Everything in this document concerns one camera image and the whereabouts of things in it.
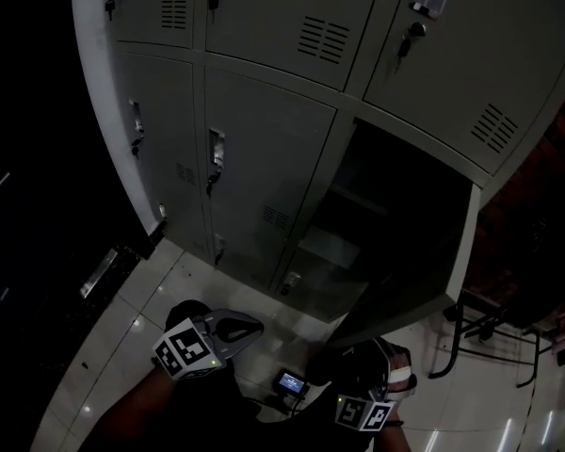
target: locker vent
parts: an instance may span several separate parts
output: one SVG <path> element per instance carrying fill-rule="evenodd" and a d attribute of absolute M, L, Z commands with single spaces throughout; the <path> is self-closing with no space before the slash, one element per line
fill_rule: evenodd
<path fill-rule="evenodd" d="M 161 26 L 186 30 L 186 0 L 161 0 Z"/>
<path fill-rule="evenodd" d="M 298 52 L 339 64 L 348 35 L 349 28 L 306 16 L 299 32 Z"/>
<path fill-rule="evenodd" d="M 495 153 L 501 153 L 515 135 L 519 126 L 497 107 L 488 104 L 473 126 L 471 134 Z"/>
<path fill-rule="evenodd" d="M 264 207 L 264 221 L 273 224 L 277 228 L 281 228 L 282 230 L 286 229 L 286 224 L 289 220 L 289 216 L 285 213 L 281 213 L 276 209 L 273 209 L 269 206 Z"/>
<path fill-rule="evenodd" d="M 195 171 L 189 168 L 185 168 L 182 164 L 176 163 L 176 174 L 181 181 L 189 183 L 190 185 L 195 185 Z"/>

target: locker handle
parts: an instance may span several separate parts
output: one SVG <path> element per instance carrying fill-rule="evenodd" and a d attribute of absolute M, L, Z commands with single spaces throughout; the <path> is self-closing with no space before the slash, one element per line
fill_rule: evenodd
<path fill-rule="evenodd" d="M 134 129 L 141 134 L 144 134 L 144 126 L 142 125 L 142 119 L 140 118 L 140 105 L 135 101 L 128 101 L 132 106 L 132 112 L 134 113 Z"/>
<path fill-rule="evenodd" d="M 209 147 L 211 149 L 211 163 L 224 169 L 224 133 L 209 129 Z"/>

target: metal locker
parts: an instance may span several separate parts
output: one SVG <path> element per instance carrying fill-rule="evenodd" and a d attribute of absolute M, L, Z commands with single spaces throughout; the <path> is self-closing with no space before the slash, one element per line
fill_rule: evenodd
<path fill-rule="evenodd" d="M 565 0 L 401 0 L 365 100 L 494 174 L 564 62 Z"/>
<path fill-rule="evenodd" d="M 117 40 L 192 47 L 194 0 L 113 0 Z"/>
<path fill-rule="evenodd" d="M 168 218 L 167 236 L 207 259 L 206 234 L 197 169 L 192 66 L 184 62 L 123 54 L 122 93 L 130 141 L 137 145 L 138 168 L 159 216 Z"/>
<path fill-rule="evenodd" d="M 312 179 L 334 109 L 205 68 L 205 124 L 218 266 L 269 286 Z"/>
<path fill-rule="evenodd" d="M 209 52 L 343 89 L 373 0 L 218 0 Z"/>

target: chair leg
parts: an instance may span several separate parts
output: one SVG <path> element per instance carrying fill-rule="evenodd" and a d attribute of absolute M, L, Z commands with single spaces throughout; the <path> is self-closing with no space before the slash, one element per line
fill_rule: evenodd
<path fill-rule="evenodd" d="M 459 356 L 459 345 L 460 345 L 460 334 L 462 333 L 462 312 L 463 312 L 461 297 L 459 298 L 459 301 L 456 304 L 456 309 L 457 309 L 457 318 L 456 318 L 456 323 L 454 325 L 454 340 L 452 341 L 452 351 L 450 353 L 450 361 L 448 362 L 448 365 L 445 367 L 445 369 L 442 370 L 441 372 L 430 373 L 429 374 L 430 379 L 440 379 L 441 377 L 445 377 L 448 373 L 450 373 L 450 370 L 452 370 L 452 368 L 454 367 L 454 364 L 456 363 L 456 359 Z"/>
<path fill-rule="evenodd" d="M 540 332 L 538 330 L 531 329 L 531 330 L 526 331 L 524 333 L 524 336 L 532 335 L 532 334 L 536 335 L 536 355 L 534 357 L 534 373 L 531 375 L 531 379 L 529 379 L 528 381 L 526 381 L 524 383 L 518 383 L 517 388 L 521 388 L 521 387 L 525 387 L 526 385 L 529 385 L 538 376 L 538 358 L 541 355 L 541 353 L 540 353 Z"/>

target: display screen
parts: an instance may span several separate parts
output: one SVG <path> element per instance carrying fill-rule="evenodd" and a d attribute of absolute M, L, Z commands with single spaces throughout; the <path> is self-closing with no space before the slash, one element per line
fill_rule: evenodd
<path fill-rule="evenodd" d="M 295 377 L 291 377 L 288 373 L 282 375 L 281 381 L 279 384 L 282 385 L 284 388 L 288 388 L 289 390 L 295 392 L 296 394 L 301 392 L 303 388 L 303 382 Z"/>

